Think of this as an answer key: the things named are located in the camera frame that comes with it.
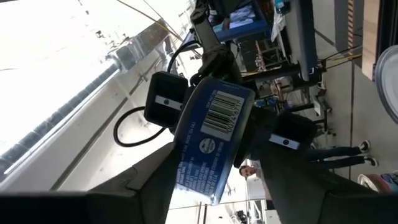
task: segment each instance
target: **person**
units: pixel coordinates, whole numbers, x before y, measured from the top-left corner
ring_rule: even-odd
[[[315,163],[319,169],[337,169],[342,167],[349,167],[358,164],[369,164],[371,166],[377,166],[378,161],[367,155],[359,156],[360,154],[366,154],[371,148],[371,143],[368,140],[363,141],[359,146],[356,147],[336,147],[334,149],[312,149],[307,152],[306,159],[311,163]],[[332,161],[324,161],[335,156],[349,156],[344,159],[337,159]],[[266,194],[266,199],[270,200],[271,195],[269,194],[266,183],[264,182],[264,176],[261,170],[261,165],[258,160],[252,161],[252,166],[243,165],[239,168],[239,174],[245,178],[252,175],[256,175],[262,180],[262,185]]]
[[[316,163],[319,169],[338,169],[343,167],[355,166],[358,164],[369,164],[370,166],[378,166],[377,159],[366,155],[371,149],[369,140],[363,141],[359,146],[355,147],[336,147],[334,149],[312,149],[307,152],[307,159]],[[347,156],[347,158],[327,160],[324,159],[335,156]]]

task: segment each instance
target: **product label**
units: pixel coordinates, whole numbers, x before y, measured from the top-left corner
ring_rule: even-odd
[[[250,111],[243,109],[252,92],[224,82],[211,84],[195,101],[190,101],[194,106],[185,134],[175,140],[183,148],[177,183],[213,198],[224,190],[234,157],[231,152],[240,141],[234,135],[237,129],[244,128],[243,117]]]

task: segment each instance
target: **window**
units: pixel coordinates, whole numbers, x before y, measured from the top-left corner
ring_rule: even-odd
[[[142,60],[167,35],[117,1],[5,2],[0,19],[0,182],[117,72],[110,49],[134,37]]]

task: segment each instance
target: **floor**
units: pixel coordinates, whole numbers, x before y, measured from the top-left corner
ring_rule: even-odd
[[[321,33],[317,38],[319,58],[336,53],[333,1],[314,1],[315,29]],[[398,169],[398,125],[385,112],[375,84],[365,77],[361,69],[351,62],[331,68],[324,76],[327,100],[333,108],[330,126],[337,136],[328,137],[323,146],[356,146],[364,139],[371,142],[370,154],[379,160],[379,167],[367,164],[336,170],[336,173],[356,181],[359,174],[381,174]]]

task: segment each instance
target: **white shoe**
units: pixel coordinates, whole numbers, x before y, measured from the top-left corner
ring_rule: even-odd
[[[369,140],[365,140],[358,147],[362,153],[367,153],[371,149],[371,142]]]
[[[377,161],[377,159],[370,157],[370,156],[364,156],[365,159],[365,163],[369,164],[370,166],[378,166],[379,165],[379,161]]]

